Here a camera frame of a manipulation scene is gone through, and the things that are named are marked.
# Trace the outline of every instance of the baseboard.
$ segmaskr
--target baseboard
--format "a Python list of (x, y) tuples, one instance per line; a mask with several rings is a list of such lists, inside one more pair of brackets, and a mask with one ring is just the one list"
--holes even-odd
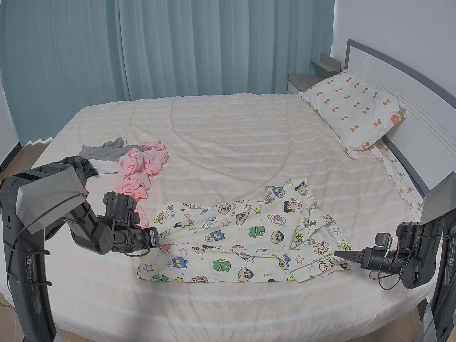
[(20, 142), (17, 142), (17, 145), (14, 146), (14, 148), (9, 152), (8, 156), (3, 160), (3, 162), (0, 165), (0, 172), (3, 172), (6, 170), (8, 165), (13, 161), (13, 158), (19, 153), (20, 149), (22, 146), (20, 145)]

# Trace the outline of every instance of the floor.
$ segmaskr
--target floor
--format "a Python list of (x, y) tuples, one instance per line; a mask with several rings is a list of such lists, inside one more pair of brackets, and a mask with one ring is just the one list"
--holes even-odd
[[(0, 181), (5, 177), (29, 170), (46, 147), (47, 144), (36, 143), (29, 144), (21, 149), (13, 161), (11, 161), (8, 168), (0, 173)], [(2, 305), (9, 305), (1, 293), (0, 303)], [(418, 330), (419, 314), (418, 311), (414, 309), (396, 322), (380, 328), (367, 336), (351, 340), (350, 342), (413, 342)], [(0, 306), (0, 331), (2, 342), (21, 342), (24, 337), (14, 310), (7, 306)], [(62, 336), (66, 342), (91, 342), (66, 331), (62, 331)], [(448, 339), (448, 342), (456, 342), (456, 332), (453, 332)]]

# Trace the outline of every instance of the white pillow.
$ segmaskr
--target white pillow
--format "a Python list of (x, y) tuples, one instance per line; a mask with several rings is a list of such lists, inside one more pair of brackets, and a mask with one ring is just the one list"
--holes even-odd
[(406, 116), (396, 96), (347, 70), (312, 86), (303, 99), (334, 130), (342, 148), (355, 159), (357, 150), (369, 148)]

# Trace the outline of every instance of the bed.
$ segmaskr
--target bed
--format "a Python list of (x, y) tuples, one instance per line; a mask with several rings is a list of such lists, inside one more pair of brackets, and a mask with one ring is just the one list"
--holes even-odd
[[(376, 84), (395, 83), (386, 81), (374, 64), (371, 69), (366, 64), (366, 55), (376, 62), (375, 51), (355, 45), (349, 41), (346, 67), (351, 64), (367, 79), (373, 71)], [(390, 75), (393, 69), (386, 65), (391, 65), (381, 58), (385, 65), (380, 64), (380, 71)], [(388, 89), (398, 94), (394, 87)], [(408, 97), (405, 89), (400, 94)], [(256, 198), (265, 185), (295, 176), (309, 178), (320, 208), (338, 220), (354, 249), (371, 246), (378, 232), (394, 234), (400, 222), (413, 220), (382, 163), (370, 151), (357, 160), (347, 156), (299, 94), (174, 97), (86, 107), (60, 131), (36, 166), (118, 136), (130, 144), (160, 138), (168, 148), (169, 160), (152, 179), (149, 199), (140, 201), (149, 219), (159, 202), (185, 197), (213, 205)], [(401, 136), (396, 131), (386, 140), (403, 154), (419, 189), (427, 191), (447, 173), (439, 178), (439, 173), (425, 171), (421, 162), (413, 161)], [(88, 179), (88, 201), (96, 214), (104, 214), (103, 195), (115, 189), (118, 180), (112, 174)], [(47, 279), (53, 283), (49, 295), (56, 323), (95, 342), (342, 342), (411, 311), (432, 295), (436, 281), (435, 276), (414, 290), (399, 284), (383, 291), (355, 267), (303, 283), (153, 283), (137, 278), (137, 259), (112, 253), (102, 257), (78, 248), (66, 226), (46, 248), (51, 252)], [(4, 276), (0, 271), (0, 289), (8, 298)], [(386, 286), (392, 283), (385, 281)]]

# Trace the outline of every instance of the pajama shirt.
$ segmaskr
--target pajama shirt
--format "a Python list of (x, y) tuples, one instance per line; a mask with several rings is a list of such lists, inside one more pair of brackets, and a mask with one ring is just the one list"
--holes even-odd
[(142, 258), (144, 280), (301, 282), (352, 266), (334, 256), (351, 245), (317, 207), (307, 179), (267, 186), (261, 199), (159, 204), (150, 223), (160, 246)]

